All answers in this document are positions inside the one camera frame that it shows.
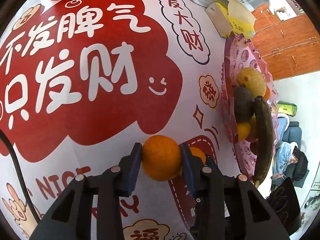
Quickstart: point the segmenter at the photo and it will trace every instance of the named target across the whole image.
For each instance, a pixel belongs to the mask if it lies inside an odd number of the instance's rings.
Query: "pink plastic plate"
[[[258,69],[263,74],[270,89],[268,104],[272,115],[275,145],[277,143],[276,129],[279,125],[277,119],[279,107],[276,103],[277,93],[274,91],[272,75],[268,72],[267,63],[260,57],[259,50],[254,48],[251,40],[246,39],[243,34],[236,36],[232,32],[226,40],[224,63],[222,64],[222,109],[228,139],[233,144],[233,152],[236,156],[239,169],[243,174],[252,178],[257,157],[250,151],[250,142],[246,140],[238,142],[232,90],[232,86],[239,86],[236,76],[245,67]]]

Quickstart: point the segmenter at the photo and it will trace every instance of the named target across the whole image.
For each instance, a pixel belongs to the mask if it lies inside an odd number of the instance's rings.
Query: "banana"
[[[257,121],[259,155],[254,169],[253,182],[256,188],[264,181],[272,161],[273,124],[268,103],[262,96],[254,99],[254,113]]]

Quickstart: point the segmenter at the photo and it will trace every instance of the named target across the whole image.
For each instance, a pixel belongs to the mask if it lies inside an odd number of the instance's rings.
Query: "tissue box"
[[[231,32],[251,39],[255,35],[253,28],[257,20],[238,0],[230,0],[228,8],[213,3],[205,10],[221,37],[227,38]]]

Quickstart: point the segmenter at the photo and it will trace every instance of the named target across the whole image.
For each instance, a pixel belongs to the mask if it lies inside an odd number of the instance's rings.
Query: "table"
[[[28,1],[0,41],[0,125],[39,213],[76,174],[101,174],[154,134],[199,147],[238,175],[221,113],[224,43],[190,0]],[[26,239],[36,223],[0,152],[0,209]],[[121,200],[125,239],[190,238],[194,205],[180,177],[156,182],[141,168]]]

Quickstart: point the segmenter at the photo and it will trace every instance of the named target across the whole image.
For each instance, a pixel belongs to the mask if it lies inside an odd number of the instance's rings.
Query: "screw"
[[[208,167],[208,166],[204,166],[204,167],[202,168],[202,171],[203,171],[204,173],[211,173],[212,169],[211,169],[210,167]]]
[[[76,181],[81,181],[81,180],[83,180],[84,179],[84,175],[83,174],[78,174],[77,176],[76,176]]]
[[[239,175],[239,180],[241,180],[241,181],[247,181],[247,176],[246,175],[243,175],[243,174],[241,174],[241,175]]]
[[[121,168],[119,166],[113,166],[111,168],[111,171],[114,172],[114,173],[119,172],[120,170],[121,170]]]

